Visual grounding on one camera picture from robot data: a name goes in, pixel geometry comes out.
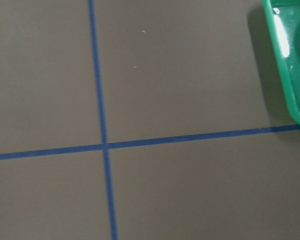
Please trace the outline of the green plastic tray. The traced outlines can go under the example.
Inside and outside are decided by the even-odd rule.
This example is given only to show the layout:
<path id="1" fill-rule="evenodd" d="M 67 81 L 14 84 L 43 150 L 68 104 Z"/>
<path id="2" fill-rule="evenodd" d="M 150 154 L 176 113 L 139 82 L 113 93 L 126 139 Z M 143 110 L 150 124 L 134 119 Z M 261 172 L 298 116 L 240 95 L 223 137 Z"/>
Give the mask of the green plastic tray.
<path id="1" fill-rule="evenodd" d="M 300 125 L 300 0 L 264 0 L 262 5 L 286 106 Z"/>

